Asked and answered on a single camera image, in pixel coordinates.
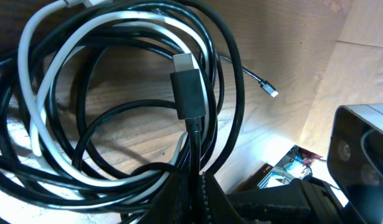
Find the wood grain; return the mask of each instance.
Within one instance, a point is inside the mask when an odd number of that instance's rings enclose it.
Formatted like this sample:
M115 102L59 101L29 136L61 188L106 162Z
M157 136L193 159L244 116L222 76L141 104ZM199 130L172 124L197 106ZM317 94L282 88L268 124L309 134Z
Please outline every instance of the wood grain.
M383 47L383 0L355 0L339 40Z
M326 156L336 108L383 103L383 48L337 43L299 145Z
M346 19L347 8L346 11L334 10L322 0L206 2L230 26L243 65L269 80L280 92L273 99L253 78L244 78L246 100L240 136L229 160L216 175L222 188L231 191L264 162L276 164L299 140ZM226 54L227 48L218 29L206 17L203 19L217 48ZM12 29L18 32L22 28L13 26ZM73 145L79 136L71 100L76 87L72 83L87 55L86 51L80 52L63 68L57 87L60 120ZM235 109L234 74L227 62L223 62L223 66L225 101L219 116L219 137L213 159L224 147ZM173 100L169 79L172 71L171 62L150 52L129 47L110 49L91 80L87 97L88 123L109 108L127 101ZM169 160L183 131L184 124L177 120L175 111L140 108L104 124L94 135L93 143L108 162L130 172L140 164ZM26 139L19 139L19 144L27 147ZM31 153L24 152L22 160L32 165ZM95 166L87 156L85 158ZM4 209L0 208L0 213L5 214Z
M52 1L31 0L31 1L5 1L0 0L0 52L12 50L18 46L19 38L26 22L35 12ZM33 41L41 40L48 34L52 27L62 22L63 18L69 18L80 11L82 6L58 11L48 19L42 21L35 31Z

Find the metal connector tip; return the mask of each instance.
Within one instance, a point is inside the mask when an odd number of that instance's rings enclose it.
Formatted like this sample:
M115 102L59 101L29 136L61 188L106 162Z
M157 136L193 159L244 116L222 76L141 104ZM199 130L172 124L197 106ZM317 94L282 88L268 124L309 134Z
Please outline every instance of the metal connector tip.
M272 97L276 97L278 95L277 91L274 91L272 94L270 94Z
M269 82L267 82L267 81L261 82L260 86L270 96L276 97L278 95L277 90Z
M193 70L194 66L192 64L192 54L186 53L173 55L173 65L175 72Z

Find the wooden surface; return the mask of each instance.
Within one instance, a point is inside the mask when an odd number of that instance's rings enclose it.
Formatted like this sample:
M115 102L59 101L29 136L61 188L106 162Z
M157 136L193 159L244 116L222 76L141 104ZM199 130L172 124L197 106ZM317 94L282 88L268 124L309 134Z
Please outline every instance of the wooden surface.
M0 52L12 50L18 46L19 38L26 22L38 9L44 7L51 0L20 0L6 1L0 0ZM48 19L42 21L36 30L33 40L38 41L48 34L52 27L63 21L63 18L69 18L81 10L80 6L58 11Z
M383 48L337 43L299 145L326 156L337 107L365 103L383 103Z
M346 19L350 1L262 0L243 1L240 4L233 0L210 0L207 3L230 26L243 65L269 80L280 92L273 99L264 93L253 78L245 76L243 126L232 155L216 175L222 188L230 191L264 162L276 164L299 140ZM11 20L11 17L0 19ZM227 53L218 30L210 22L207 26L217 48ZM4 40L5 36L0 33L0 42ZM79 136L73 112L74 101L71 100L76 86L72 86L72 83L86 57L86 51L80 52L64 67L57 87L60 120L73 145L76 145ZM219 116L219 137L213 159L225 144L235 108L232 67L226 62L223 62L223 66L225 101ZM150 52L131 48L109 50L91 80L87 121L91 122L107 109L131 100L173 100L169 79L172 67L171 62ZM13 132L12 136L22 135L16 140L18 145L29 147L24 130L18 123L9 128ZM177 120L175 111L141 108L118 115L103 125L94 135L93 142L108 162L130 172L150 161L167 161L183 131L183 122ZM22 150L21 160L25 164L43 167L43 163L36 163L30 158L33 158L31 152ZM12 206L19 210L23 207L21 204ZM0 213L6 214L5 209L0 208ZM33 218L40 216L38 212L32 212L32 215Z
M383 0L355 0L339 40L383 47Z

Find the cable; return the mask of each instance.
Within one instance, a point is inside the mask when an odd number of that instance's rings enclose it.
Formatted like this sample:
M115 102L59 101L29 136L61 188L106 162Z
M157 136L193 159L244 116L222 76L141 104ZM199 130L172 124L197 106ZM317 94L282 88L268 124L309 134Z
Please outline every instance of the cable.
M189 176L193 176L190 180L196 183L199 171L209 162L215 148L218 135L217 116L224 103L224 74L212 38L194 9L212 19L223 34L233 59L235 76L234 120L223 151L207 170L211 173L217 172L231 154L242 124L245 98L239 51L229 28L216 12L201 2L183 0L121 1L92 6L58 25L40 42L30 44L33 32L45 17L80 2L57 1L43 7L31 17L24 28L18 51L1 54L0 69L4 70L4 75L0 78L0 190L45 208L82 213L131 213L130 217L135 220L149 209L171 173L180 172L183 175L190 169ZM100 26L111 21L111 27ZM109 119L133 108L178 108L170 101L138 100L111 108L87 124L85 103L88 84L99 59L109 47L136 47L170 60L177 54L191 53L191 49L182 39L161 25L151 22L164 22L177 27L189 34L196 43L201 55L198 61L191 55L192 65L199 72L206 113L194 120L194 124L199 124L198 129L186 128L187 132L179 138L173 158L167 164L150 163L126 174L111 166L98 153L90 140L93 133ZM80 139L76 148L73 148L60 122L55 91L62 66L82 49L92 51L85 62L79 82L74 84L74 88L78 90L75 112ZM43 58L54 52L56 53L49 69L43 74ZM214 94L216 75L219 79L217 103ZM31 88L34 78L39 86L36 97ZM34 154L42 156L55 171L54 174L20 163L7 130L7 112L13 94L17 96L20 117L30 135ZM47 131L47 126L50 126L52 136ZM69 156L70 162L58 151L53 138ZM83 161L85 151L104 172L117 179L107 179ZM1 169L13 173L22 185L8 179ZM72 189L80 200L66 199L48 191L39 183Z
M226 62L233 63L231 59L228 56L225 55L220 55L220 59L225 60ZM258 75L255 73L251 72L249 69L245 68L244 66L242 67L242 71L245 72L247 75L251 76L252 78L256 79L259 83L263 82L264 80L260 78Z
M60 51L57 53L56 57L53 59L53 62L51 63L45 78L39 88L39 92L37 94L37 104L35 103L32 89L31 89L31 83L29 81L29 75L27 71L23 71L22 69L19 69L19 77L20 77L20 83L21 83L21 89L22 94L24 95L24 99L27 103L28 110L32 116L33 122L35 122L35 125L37 126L37 129L39 130L39 134L41 138L44 140L48 150L53 155L54 159L59 163L59 165L71 176L74 178L90 185L96 185L96 186L117 186L121 184L128 183L131 180L98 180L91 177L84 176L81 172L74 169L72 166L70 166L67 161L62 157L62 155L58 152L58 150L54 146L53 139L51 138L49 132L47 131L46 127L44 126L44 122L41 119L39 112L37 111L37 108L41 108L42 104L44 102L44 98L47 95L47 92L49 90L49 87L54 79L54 75L57 73L58 69L64 62L66 55L70 53L74 45L90 30L92 30L94 27L99 26L101 24L104 24L106 22L110 22L113 20L118 19L126 19L126 18L139 18L139 19L156 19L163 22L166 22L167 24L171 25L177 25L179 28L183 28L182 25L179 25L178 21L175 21L174 19L163 17L163 16L157 16L152 13L140 13L140 12L133 12L133 11L123 11L123 12L112 12L109 14L105 14L99 17L96 17L92 19L91 21L87 22L81 28L79 28L69 39L68 41L63 45L63 47L60 49ZM171 36L171 38L177 42L177 44L183 49L184 52L191 52L188 47L173 33L166 30L168 33L166 35ZM24 33L28 32L27 27L24 29ZM27 63L26 60L24 60L23 57L20 57L22 55L22 48L21 44L23 41L20 41L20 48L19 48L19 62L18 66L19 68L22 67L25 63ZM194 66L196 69L199 69L199 66L196 62L196 60L193 58ZM138 180L137 177L131 177L133 180Z
M376 166L376 164L372 161L370 155L367 153L367 149L366 149L366 139L368 138L368 136L375 132L376 130L375 129L371 129L371 130L368 130L366 131L362 136L361 136L361 140L360 140L360 146L361 146L361 151L364 153L366 159L368 160L368 162L371 164L371 166L377 171L378 175L381 176L382 180L383 180L383 172Z

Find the white cable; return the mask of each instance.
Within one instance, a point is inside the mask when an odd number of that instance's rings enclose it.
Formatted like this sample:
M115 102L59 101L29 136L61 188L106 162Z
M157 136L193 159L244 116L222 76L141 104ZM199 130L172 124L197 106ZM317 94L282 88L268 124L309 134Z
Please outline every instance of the white cable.
M74 48L71 51L71 54L67 57L65 60L64 64L65 65L76 53L84 49L85 46L79 46ZM40 112L40 117L42 118L43 123L46 125L46 110L43 107L42 111ZM34 153L35 156L42 156L42 150L40 149L40 144L39 144L39 133L37 131L37 127L35 123L31 120L29 123L29 138L31 139L31 149L32 152Z
M28 69L28 54L29 54L29 44L31 42L32 35L39 23L46 18L48 15L52 14L53 12L56 12L60 9L63 9L67 7L67 3L64 1L56 1L53 2L45 7L43 7L41 10L37 11L31 19L29 19L28 23L26 24L24 31L22 32L21 39L18 46L18 72L19 74L25 74L29 76L29 69ZM24 86L30 86L31 81L28 79L23 80L21 85ZM28 97L32 97L34 100L35 96L32 93L32 90L28 91L27 94ZM35 143L34 139L38 138L37 135L37 129L35 126L30 124L30 134L31 137L31 147L32 151L35 155L40 156L42 153L40 151L39 141L37 140L37 143Z
M31 82L29 80L29 72L28 72L28 66L27 66L27 53L29 50L29 42L31 40L32 33L34 32L36 28L36 25L49 13L56 11L57 8L59 7L54 5L53 3L51 5L46 6L41 11L37 12L34 16L32 16L30 21L27 23L26 28L24 29L24 32L20 40L20 46L19 46L18 67L19 67L20 83L22 87L22 94L24 95L24 99L26 101L28 110L31 114L31 118L33 122L35 122L35 125L38 127L42 140L45 142L48 150L52 154L53 158L57 161L59 166L63 168L66 172L68 172L72 177L86 184L100 186L100 187L114 187L114 186L119 186L119 185L130 183L130 182L134 182L134 181L150 176L151 173L146 172L144 174L140 174L135 177L130 177L127 179L100 180L100 179L94 179L94 178L90 178L83 175L79 170L71 166L62 157L61 153L59 153L59 151L55 148L54 142L49 132L47 131L46 127L44 126L43 120L41 119L39 115L37 103L40 103L40 108L42 108L44 99L47 95L47 91L50 87L50 84L52 83L52 80L54 79L54 75L57 73L58 69L64 62L66 56L70 53L71 49L75 46L75 44L85 34L87 34L87 32L91 31L96 26L99 26L106 22L115 21L118 19L153 19L153 20L166 22L168 24L171 24L172 26L183 27L183 28L186 27L189 30L187 29L183 29L183 30L186 31L187 33L193 32L193 30L189 28L188 26L184 25L183 23L177 20L171 19L170 17L161 16L161 15L153 14L150 12L122 11L122 12L112 12L109 14L96 17L88 21L83 26L81 26L81 28L79 28L76 32L74 32L72 36L69 38L69 40L67 40L66 43L62 46L62 48L60 49L60 51L54 58L49 70L46 73L46 76L38 92L38 97L37 97L38 100L37 102L35 102L34 95L31 88ZM187 48L185 43L181 41L181 39L179 39L177 36L174 35L172 39L178 44L178 46L180 46L180 48L183 49L183 51L185 51L185 53L191 52Z

